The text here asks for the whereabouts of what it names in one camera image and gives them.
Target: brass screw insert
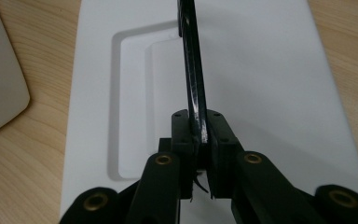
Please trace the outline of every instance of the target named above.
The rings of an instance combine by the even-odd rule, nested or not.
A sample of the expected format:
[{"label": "brass screw insert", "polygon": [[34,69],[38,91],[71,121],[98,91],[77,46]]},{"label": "brass screw insert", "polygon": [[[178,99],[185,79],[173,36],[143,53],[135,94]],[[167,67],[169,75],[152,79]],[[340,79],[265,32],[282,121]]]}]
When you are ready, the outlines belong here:
[{"label": "brass screw insert", "polygon": [[253,164],[258,164],[262,161],[261,157],[256,154],[246,154],[244,158],[245,161]]},{"label": "brass screw insert", "polygon": [[107,195],[101,192],[90,195],[83,203],[84,209],[88,211],[97,211],[107,204]]},{"label": "brass screw insert", "polygon": [[158,165],[167,165],[170,164],[171,162],[172,162],[172,158],[170,156],[162,155],[156,158],[156,163]]},{"label": "brass screw insert", "polygon": [[353,196],[341,189],[333,189],[328,192],[328,196],[333,202],[347,208],[358,206],[358,202]]}]

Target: mounting hole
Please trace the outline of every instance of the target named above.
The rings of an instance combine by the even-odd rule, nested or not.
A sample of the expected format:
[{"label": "mounting hole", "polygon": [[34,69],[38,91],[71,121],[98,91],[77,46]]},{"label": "mounting hole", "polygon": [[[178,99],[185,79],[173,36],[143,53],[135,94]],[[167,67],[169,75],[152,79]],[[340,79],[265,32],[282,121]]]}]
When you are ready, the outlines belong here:
[{"label": "mounting hole", "polygon": [[88,211],[97,211],[107,204],[107,195],[101,192],[90,195],[83,203],[84,209]]},{"label": "mounting hole", "polygon": [[341,189],[333,189],[328,192],[328,196],[333,202],[347,208],[354,208],[358,206],[358,202],[353,196]]},{"label": "mounting hole", "polygon": [[246,154],[244,158],[245,161],[253,164],[258,164],[262,161],[261,157],[256,154]]},{"label": "mounting hole", "polygon": [[156,163],[158,165],[166,165],[166,164],[170,164],[171,162],[172,162],[172,158],[169,156],[163,155],[163,156],[158,156],[156,158]]}]

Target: wooden table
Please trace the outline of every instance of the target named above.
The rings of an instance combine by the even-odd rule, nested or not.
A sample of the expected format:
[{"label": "wooden table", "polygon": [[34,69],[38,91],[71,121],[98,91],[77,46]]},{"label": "wooden table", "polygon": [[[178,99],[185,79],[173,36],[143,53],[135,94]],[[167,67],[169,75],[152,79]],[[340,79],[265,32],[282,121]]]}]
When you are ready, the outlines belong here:
[{"label": "wooden table", "polygon": [[[309,0],[358,146],[358,0]],[[80,0],[0,0],[31,94],[0,129],[0,223],[57,223]]]}]

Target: black plastic part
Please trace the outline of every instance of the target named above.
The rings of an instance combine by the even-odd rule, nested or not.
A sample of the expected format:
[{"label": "black plastic part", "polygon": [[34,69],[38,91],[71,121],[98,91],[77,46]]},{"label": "black plastic part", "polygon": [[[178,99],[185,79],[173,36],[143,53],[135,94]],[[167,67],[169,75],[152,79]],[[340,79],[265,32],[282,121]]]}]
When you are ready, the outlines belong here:
[{"label": "black plastic part", "polygon": [[197,172],[193,135],[188,122],[187,110],[172,115],[172,152],[179,156],[181,199],[193,195],[193,179]]},{"label": "black plastic part", "polygon": [[170,152],[171,142],[171,138],[160,138],[158,141],[158,152]]},{"label": "black plastic part", "polygon": [[257,214],[249,203],[243,190],[236,187],[231,200],[231,211],[237,224],[259,224]]},{"label": "black plastic part", "polygon": [[314,201],[321,214],[331,223],[358,223],[358,193],[337,185],[316,189]]},{"label": "black plastic part", "polygon": [[200,144],[195,148],[198,154],[209,144],[209,129],[194,0],[178,1],[178,25],[185,54],[190,128]]},{"label": "black plastic part", "polygon": [[133,196],[138,188],[139,181],[136,181],[118,194],[118,213],[119,217],[115,218],[115,223],[124,223],[127,214],[130,211]]},{"label": "black plastic part", "polygon": [[63,215],[61,224],[111,224],[121,220],[118,196],[112,189],[95,188],[80,194]]},{"label": "black plastic part", "polygon": [[178,223],[179,166],[179,158],[173,153],[149,157],[125,223]]},{"label": "black plastic part", "polygon": [[243,148],[222,114],[208,110],[208,119],[211,127],[211,151],[206,158],[209,188],[215,198],[231,198],[236,158]]},{"label": "black plastic part", "polygon": [[237,164],[239,184],[260,223],[326,223],[263,154],[241,152]]}]

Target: wood grain surface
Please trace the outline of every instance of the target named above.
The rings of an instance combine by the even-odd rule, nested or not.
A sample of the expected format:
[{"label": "wood grain surface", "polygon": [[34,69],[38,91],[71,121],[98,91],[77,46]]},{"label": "wood grain surface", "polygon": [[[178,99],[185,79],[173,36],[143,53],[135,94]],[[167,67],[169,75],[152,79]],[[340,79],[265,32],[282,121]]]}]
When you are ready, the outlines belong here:
[{"label": "wood grain surface", "polygon": [[[358,0],[309,0],[358,146]],[[0,129],[0,223],[57,223],[80,0],[0,0],[30,94]]]}]

